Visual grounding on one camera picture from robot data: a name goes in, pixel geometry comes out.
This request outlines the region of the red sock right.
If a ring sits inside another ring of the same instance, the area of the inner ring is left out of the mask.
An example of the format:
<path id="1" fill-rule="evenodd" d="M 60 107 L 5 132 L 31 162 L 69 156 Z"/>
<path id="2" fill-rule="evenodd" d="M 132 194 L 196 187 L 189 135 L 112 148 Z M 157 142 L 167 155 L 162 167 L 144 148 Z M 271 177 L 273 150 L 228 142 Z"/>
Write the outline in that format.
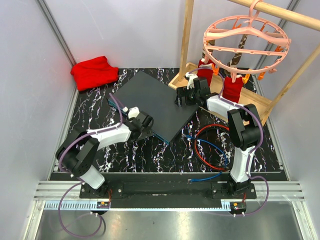
<path id="1" fill-rule="evenodd" d="M 222 96 L 225 99 L 231 102 L 239 103 L 241 90 L 244 84 L 242 78 L 243 77 L 239 74 L 237 75 L 235 82 L 232 82 L 232 78 L 229 76 L 224 79 Z"/>

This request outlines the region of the brown striped sock back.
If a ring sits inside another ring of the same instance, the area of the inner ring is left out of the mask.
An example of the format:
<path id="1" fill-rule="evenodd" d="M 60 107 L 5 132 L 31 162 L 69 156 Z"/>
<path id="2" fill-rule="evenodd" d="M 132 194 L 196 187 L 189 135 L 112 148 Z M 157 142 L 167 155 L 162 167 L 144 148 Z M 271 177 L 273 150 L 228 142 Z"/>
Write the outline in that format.
<path id="1" fill-rule="evenodd" d="M 246 41 L 247 41 L 247 38 L 248 38 L 248 35 L 247 34 L 243 34 L 242 35 L 242 38 L 238 44 L 238 48 L 239 49 L 244 49 L 244 46 L 246 44 Z M 242 57 L 242 52 L 237 52 L 234 54 L 233 58 L 227 63 L 227 66 L 228 67 L 231 67 L 231 68 L 236 68 L 237 65 L 239 64 L 240 60 L 241 60 L 241 57 Z"/>

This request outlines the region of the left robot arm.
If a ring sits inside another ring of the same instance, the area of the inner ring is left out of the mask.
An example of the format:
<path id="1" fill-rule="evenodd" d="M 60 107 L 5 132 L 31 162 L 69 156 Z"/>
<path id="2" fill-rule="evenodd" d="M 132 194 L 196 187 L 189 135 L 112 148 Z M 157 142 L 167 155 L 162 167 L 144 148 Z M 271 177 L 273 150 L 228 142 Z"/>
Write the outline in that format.
<path id="1" fill-rule="evenodd" d="M 128 118 L 120 116 L 120 122 L 105 128 L 75 128 L 58 148 L 55 157 L 60 171 L 69 173 L 90 187 L 97 198 L 108 193 L 103 175 L 93 166 L 99 150 L 110 145 L 138 141 L 152 134 L 154 119 L 144 111 L 130 109 Z"/>

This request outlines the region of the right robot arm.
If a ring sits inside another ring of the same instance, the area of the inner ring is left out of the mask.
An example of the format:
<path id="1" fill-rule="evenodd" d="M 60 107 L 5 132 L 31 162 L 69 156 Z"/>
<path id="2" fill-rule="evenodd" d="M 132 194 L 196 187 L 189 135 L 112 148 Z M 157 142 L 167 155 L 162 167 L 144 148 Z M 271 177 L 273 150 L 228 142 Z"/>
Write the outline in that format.
<path id="1" fill-rule="evenodd" d="M 230 197 L 239 198 L 250 188 L 253 179 L 250 167 L 256 149 L 263 142 L 264 132 L 256 106 L 242 105 L 212 93 L 207 79 L 195 74 L 189 78 L 187 86 L 176 88 L 175 104 L 179 107 L 198 105 L 227 118 L 234 159 L 226 190 Z"/>

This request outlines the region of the red folded cloth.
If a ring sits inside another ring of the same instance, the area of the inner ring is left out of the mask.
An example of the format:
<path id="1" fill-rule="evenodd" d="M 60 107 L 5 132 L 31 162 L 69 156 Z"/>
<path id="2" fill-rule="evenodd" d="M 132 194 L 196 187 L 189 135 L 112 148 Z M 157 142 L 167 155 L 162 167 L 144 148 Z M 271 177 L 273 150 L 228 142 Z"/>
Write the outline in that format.
<path id="1" fill-rule="evenodd" d="M 105 56 L 79 62 L 70 71 L 79 92 L 114 83 L 118 73 L 119 68 L 111 66 Z"/>

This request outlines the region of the red sock left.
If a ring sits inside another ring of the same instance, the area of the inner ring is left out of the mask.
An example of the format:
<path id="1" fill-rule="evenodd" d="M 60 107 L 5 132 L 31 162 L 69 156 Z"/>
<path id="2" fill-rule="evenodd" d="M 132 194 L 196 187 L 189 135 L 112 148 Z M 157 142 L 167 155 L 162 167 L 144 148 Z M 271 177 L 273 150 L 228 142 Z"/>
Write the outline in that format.
<path id="1" fill-rule="evenodd" d="M 199 78 L 206 78 L 208 86 L 211 85 L 212 76 L 213 76 L 213 68 L 212 65 L 215 65 L 215 63 L 211 60 L 205 60 L 204 58 L 200 59 L 198 62 L 198 68 L 197 70 L 197 76 Z"/>

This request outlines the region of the dark blue network switch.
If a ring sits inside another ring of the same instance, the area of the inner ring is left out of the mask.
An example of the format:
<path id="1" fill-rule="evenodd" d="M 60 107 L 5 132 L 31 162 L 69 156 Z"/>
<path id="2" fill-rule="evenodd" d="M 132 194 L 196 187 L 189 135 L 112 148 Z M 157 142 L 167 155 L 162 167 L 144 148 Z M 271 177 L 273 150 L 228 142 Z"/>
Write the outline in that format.
<path id="1" fill-rule="evenodd" d="M 174 89 L 143 71 L 138 71 L 113 96 L 125 107 L 137 107 L 153 118 L 154 136 L 172 145 L 182 128 L 198 110 L 198 105 L 177 106 Z"/>

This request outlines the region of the red sock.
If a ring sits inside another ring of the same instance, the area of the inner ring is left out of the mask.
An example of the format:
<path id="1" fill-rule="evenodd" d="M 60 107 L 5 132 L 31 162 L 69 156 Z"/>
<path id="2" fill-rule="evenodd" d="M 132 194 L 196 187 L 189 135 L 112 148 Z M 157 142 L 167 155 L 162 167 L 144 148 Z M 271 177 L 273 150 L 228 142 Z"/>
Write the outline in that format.
<path id="1" fill-rule="evenodd" d="M 239 103 L 241 90 L 244 84 L 242 78 L 243 77 L 239 74 L 237 75 L 235 82 L 232 82 L 232 78 L 229 76 L 224 79 L 222 96 L 225 99 L 231 102 Z"/>
<path id="2" fill-rule="evenodd" d="M 199 78 L 206 78 L 208 86 L 211 85 L 212 76 L 213 76 L 213 68 L 212 65 L 215 65 L 215 63 L 211 60 L 205 60 L 204 58 L 200 59 L 198 62 L 198 68 L 197 70 L 197 76 Z"/>

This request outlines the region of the pink round clip hanger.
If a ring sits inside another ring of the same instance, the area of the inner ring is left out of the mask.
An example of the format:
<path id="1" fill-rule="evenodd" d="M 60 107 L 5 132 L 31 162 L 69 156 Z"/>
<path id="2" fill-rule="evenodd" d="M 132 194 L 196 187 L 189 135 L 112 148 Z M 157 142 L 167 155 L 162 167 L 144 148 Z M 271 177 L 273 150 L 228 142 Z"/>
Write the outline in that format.
<path id="1" fill-rule="evenodd" d="M 212 65 L 212 70 L 215 75 L 219 73 L 220 69 L 226 70 L 230 73 L 232 82 L 236 81 L 237 75 L 245 75 L 242 81 L 245 83 L 252 74 L 257 74 L 258 79 L 264 78 L 266 73 L 276 72 L 276 66 L 284 60 L 287 56 L 291 39 L 287 36 L 282 28 L 275 23 L 259 17 L 260 11 L 254 10 L 254 7 L 260 3 L 259 0 L 254 0 L 249 8 L 247 15 L 232 15 L 224 17 L 212 23 L 203 35 L 203 50 L 204 59 L 207 61 L 211 59 L 215 65 Z M 239 49 L 237 47 L 222 46 L 215 41 L 223 42 L 226 39 L 237 38 L 247 35 L 247 38 L 254 37 L 259 40 L 273 45 L 275 48 L 270 50 L 254 49 L 253 47 L 246 47 Z M 224 64 L 218 57 L 214 56 L 215 53 L 242 53 L 244 55 L 258 55 L 266 57 L 275 57 L 274 63 L 271 65 L 259 67 L 257 69 L 241 70 L 237 67 L 228 67 L 227 63 Z"/>

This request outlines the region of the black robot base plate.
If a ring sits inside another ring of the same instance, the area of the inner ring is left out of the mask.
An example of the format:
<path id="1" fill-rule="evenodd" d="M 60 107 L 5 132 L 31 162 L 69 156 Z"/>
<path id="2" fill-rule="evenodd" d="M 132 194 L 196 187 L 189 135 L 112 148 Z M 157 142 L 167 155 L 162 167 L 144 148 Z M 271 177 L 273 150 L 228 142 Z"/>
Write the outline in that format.
<path id="1" fill-rule="evenodd" d="M 294 197 L 300 187 L 289 181 L 251 181 L 233 186 L 226 177 L 215 176 L 204 181 L 117 181 L 104 183 L 95 190 L 88 184 L 80 189 L 80 199 L 111 199 L 113 210 L 133 211 L 231 211 L 232 204 L 245 201 L 284 201 Z"/>

